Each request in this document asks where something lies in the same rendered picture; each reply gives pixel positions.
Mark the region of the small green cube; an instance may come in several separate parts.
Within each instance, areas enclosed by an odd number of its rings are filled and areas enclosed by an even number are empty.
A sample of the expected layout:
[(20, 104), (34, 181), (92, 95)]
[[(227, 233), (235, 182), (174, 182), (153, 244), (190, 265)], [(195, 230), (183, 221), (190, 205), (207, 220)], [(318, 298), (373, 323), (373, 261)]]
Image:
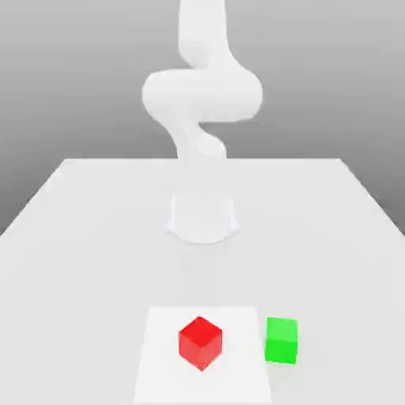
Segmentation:
[(265, 359), (284, 364), (295, 364), (298, 350), (297, 321), (267, 317)]

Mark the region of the small red cube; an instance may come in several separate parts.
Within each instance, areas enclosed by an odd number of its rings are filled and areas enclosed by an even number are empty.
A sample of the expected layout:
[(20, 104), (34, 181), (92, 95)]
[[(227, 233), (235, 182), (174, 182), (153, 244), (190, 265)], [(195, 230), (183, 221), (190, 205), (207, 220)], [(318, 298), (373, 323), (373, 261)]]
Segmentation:
[(178, 333), (179, 355), (202, 372), (221, 355), (222, 342), (222, 329), (197, 316)]

